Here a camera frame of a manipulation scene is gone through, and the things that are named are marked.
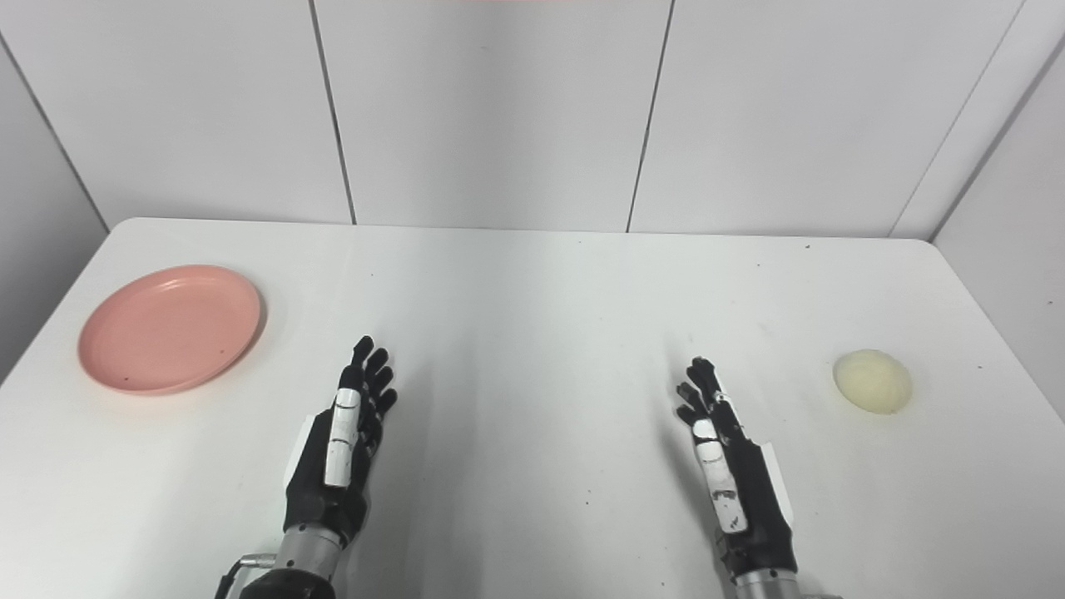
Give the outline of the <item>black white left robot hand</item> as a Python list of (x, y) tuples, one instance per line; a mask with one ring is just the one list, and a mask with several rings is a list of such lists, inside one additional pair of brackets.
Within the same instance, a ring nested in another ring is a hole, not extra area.
[(370, 336), (351, 350), (332, 403), (309, 420), (304, 450), (285, 489), (283, 530), (322, 527), (342, 548), (368, 516), (370, 469), (384, 438), (387, 414), (397, 403), (389, 352)]

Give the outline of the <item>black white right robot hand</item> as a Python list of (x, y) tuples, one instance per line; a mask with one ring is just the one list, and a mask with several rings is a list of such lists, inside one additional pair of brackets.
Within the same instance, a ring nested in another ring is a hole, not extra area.
[(690, 430), (697, 465), (720, 532), (719, 553), (730, 577), (799, 571), (786, 489), (771, 447), (750, 439), (733, 403), (702, 356), (676, 388), (677, 417)]

